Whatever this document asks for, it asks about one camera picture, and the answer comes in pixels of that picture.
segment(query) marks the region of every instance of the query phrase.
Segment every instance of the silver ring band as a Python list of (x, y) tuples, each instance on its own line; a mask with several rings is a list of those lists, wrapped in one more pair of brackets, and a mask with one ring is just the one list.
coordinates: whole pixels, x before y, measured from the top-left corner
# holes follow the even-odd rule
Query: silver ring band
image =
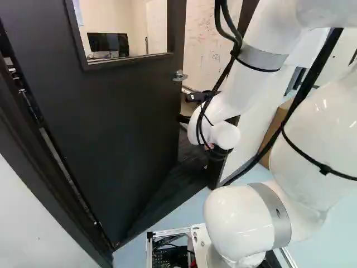
[(248, 185), (260, 195), (272, 217), (274, 227), (273, 248), (288, 245), (291, 240), (291, 224), (289, 215), (279, 196), (263, 183), (250, 183)]

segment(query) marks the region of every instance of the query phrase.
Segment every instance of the door frame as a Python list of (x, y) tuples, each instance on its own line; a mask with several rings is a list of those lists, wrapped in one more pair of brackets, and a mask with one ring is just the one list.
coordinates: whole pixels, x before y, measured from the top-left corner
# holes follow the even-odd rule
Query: door frame
[(0, 153), (76, 243), (100, 267), (112, 267), (113, 248), (85, 213), (17, 91), (0, 54)]

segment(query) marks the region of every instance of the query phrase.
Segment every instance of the whiteboard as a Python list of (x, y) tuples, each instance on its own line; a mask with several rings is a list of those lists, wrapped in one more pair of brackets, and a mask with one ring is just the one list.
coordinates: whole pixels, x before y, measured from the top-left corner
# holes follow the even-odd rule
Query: whiteboard
[(167, 52), (167, 0), (146, 3), (149, 54)]
[[(238, 25), (242, 2), (228, 2), (230, 15)], [(221, 15), (223, 29), (233, 35)], [(184, 85), (198, 91), (210, 90), (230, 59), (233, 43), (216, 30), (214, 0), (187, 0)]]

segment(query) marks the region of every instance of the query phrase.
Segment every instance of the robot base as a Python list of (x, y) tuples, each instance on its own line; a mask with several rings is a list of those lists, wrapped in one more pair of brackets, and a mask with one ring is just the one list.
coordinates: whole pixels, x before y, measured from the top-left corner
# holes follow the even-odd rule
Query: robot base
[(265, 252), (255, 254), (239, 262), (230, 262), (217, 252), (211, 243), (205, 224), (191, 226), (192, 243), (198, 268), (255, 268), (265, 257)]

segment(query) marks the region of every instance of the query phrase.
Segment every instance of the computer monitor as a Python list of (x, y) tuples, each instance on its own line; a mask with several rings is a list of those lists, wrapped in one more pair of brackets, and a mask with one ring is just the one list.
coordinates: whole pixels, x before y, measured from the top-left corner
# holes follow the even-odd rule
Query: computer monitor
[(119, 55), (129, 56), (129, 41), (126, 33), (87, 33), (90, 49), (98, 51), (119, 51)]

